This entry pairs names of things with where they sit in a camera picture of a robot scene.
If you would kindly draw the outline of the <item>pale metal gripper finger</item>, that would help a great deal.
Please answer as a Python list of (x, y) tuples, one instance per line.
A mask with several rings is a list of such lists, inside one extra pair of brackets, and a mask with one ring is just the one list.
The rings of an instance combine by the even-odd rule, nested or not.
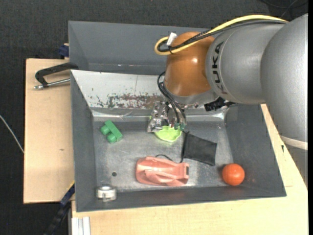
[(158, 132), (162, 130), (162, 120), (158, 118), (152, 118), (149, 120), (147, 131)]

